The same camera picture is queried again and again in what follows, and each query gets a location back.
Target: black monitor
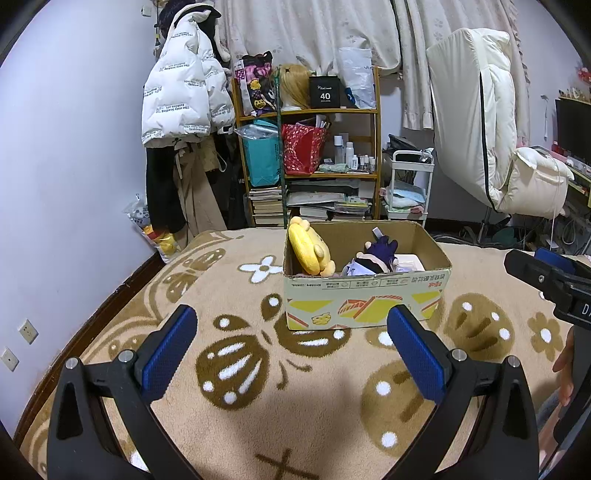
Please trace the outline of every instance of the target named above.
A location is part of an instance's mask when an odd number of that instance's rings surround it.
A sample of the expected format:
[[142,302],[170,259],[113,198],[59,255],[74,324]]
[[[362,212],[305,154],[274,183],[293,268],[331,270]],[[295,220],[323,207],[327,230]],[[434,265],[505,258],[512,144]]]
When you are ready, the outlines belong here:
[[562,98],[556,100],[558,145],[591,165],[591,105]]

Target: beige pants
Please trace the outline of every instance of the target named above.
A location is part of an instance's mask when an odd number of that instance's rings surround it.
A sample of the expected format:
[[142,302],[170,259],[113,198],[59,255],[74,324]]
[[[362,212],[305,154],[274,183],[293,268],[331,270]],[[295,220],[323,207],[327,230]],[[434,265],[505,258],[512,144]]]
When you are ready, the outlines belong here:
[[174,173],[181,207],[187,219],[187,225],[174,234],[182,249],[201,232],[226,230],[226,224],[205,175],[206,170],[217,168],[217,152],[213,138],[207,137],[199,144],[191,144],[191,150],[185,148],[182,156],[177,154],[180,174],[178,168]]

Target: teal bag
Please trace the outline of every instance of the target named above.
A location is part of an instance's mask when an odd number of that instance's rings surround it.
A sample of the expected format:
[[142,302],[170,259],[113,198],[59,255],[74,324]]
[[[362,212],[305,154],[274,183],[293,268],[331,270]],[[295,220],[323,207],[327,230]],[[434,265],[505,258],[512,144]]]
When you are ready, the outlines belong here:
[[[277,127],[276,125],[255,120],[256,125]],[[244,157],[253,187],[275,185],[279,181],[279,138],[244,140]]]

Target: human hand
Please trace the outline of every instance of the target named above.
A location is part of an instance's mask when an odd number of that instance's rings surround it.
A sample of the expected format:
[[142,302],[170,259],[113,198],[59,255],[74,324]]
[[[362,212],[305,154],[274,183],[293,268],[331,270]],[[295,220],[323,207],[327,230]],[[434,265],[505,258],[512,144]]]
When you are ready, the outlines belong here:
[[566,336],[566,345],[561,354],[554,362],[552,371],[560,372],[560,388],[558,389],[558,399],[563,407],[570,403],[570,397],[573,394],[573,357],[574,357],[574,327],[571,327]]

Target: metal screw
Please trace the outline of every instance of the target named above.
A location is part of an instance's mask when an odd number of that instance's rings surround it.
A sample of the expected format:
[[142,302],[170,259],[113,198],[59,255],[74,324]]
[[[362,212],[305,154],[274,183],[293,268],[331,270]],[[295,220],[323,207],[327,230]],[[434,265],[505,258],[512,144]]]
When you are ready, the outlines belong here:
[[466,358],[468,358],[466,352],[464,350],[460,350],[459,348],[456,348],[452,351],[452,357],[455,358],[458,362],[463,362]]
[[66,360],[66,368],[68,370],[72,370],[76,365],[78,365],[78,359],[77,358],[69,358],[68,360]]
[[521,362],[515,355],[510,355],[507,357],[507,363],[512,366],[513,368],[517,368],[521,366]]
[[119,362],[126,364],[127,362],[131,361],[133,357],[134,353],[131,350],[123,350],[117,358],[119,359]]

